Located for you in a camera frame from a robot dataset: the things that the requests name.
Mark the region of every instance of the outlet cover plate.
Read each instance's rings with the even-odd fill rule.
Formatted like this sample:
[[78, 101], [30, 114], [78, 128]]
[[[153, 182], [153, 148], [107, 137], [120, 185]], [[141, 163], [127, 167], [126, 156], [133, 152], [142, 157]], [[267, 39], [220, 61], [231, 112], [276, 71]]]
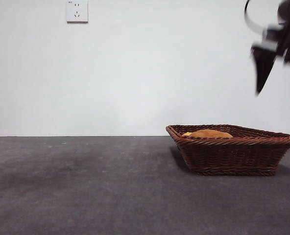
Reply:
[[67, 1], [67, 22], [88, 22], [88, 1], [70, 0]]

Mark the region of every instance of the brown wicker basket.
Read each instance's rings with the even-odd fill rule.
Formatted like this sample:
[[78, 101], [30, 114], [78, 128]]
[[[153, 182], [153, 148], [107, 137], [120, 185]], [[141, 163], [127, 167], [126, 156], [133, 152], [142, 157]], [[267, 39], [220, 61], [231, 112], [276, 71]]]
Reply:
[[[186, 132], [212, 129], [233, 138], [183, 137]], [[274, 175], [290, 148], [290, 135], [233, 125], [171, 125], [166, 130], [176, 142], [190, 170], [199, 175]]]

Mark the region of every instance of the concrete surface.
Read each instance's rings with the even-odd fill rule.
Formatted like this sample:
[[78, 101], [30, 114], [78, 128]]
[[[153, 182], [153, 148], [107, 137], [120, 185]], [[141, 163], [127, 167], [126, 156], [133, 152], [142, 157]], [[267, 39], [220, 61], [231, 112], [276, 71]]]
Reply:
[[170, 137], [0, 138], [0, 235], [290, 235], [272, 177], [197, 176]]

